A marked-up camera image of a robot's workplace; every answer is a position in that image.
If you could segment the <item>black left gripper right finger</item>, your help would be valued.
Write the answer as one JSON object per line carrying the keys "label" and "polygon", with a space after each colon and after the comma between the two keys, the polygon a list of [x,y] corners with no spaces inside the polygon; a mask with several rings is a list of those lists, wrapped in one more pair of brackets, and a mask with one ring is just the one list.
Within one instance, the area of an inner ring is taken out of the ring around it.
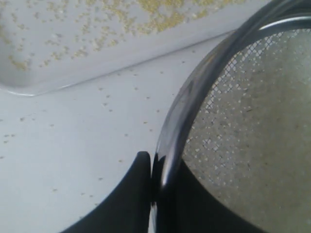
{"label": "black left gripper right finger", "polygon": [[155,164],[155,232],[260,233],[261,229],[214,198],[184,161],[168,189],[159,185],[164,160]]}

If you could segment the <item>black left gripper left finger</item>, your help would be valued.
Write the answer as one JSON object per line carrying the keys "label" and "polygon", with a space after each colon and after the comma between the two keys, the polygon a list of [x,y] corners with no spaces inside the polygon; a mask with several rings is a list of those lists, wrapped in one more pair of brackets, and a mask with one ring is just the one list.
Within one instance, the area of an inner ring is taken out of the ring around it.
{"label": "black left gripper left finger", "polygon": [[147,233],[151,209],[149,153],[137,153],[128,172],[93,211],[65,233]]}

